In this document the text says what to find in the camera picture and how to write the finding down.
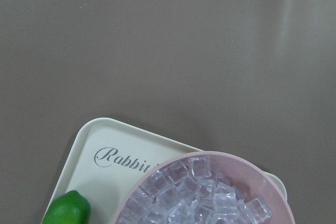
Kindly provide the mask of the pink bowl of ice cubes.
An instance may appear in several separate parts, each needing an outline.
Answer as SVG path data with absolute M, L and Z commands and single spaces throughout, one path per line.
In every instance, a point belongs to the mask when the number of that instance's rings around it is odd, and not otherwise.
M 257 166 L 195 152 L 168 161 L 131 189 L 114 223 L 294 223 L 285 196 Z

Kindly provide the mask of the cream rabbit tray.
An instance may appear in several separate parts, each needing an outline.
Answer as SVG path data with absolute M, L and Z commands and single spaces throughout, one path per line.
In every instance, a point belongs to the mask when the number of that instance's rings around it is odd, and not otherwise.
M 92 120 L 78 132 L 48 207 L 76 190 L 90 203 L 89 223 L 114 223 L 137 182 L 160 165 L 195 152 L 208 151 L 113 119 Z

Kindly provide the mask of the green lime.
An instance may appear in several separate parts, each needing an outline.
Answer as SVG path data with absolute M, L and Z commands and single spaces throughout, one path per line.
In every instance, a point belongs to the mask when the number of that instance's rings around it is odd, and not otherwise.
M 41 223 L 89 223 L 90 215 L 89 201 L 71 190 L 50 204 Z

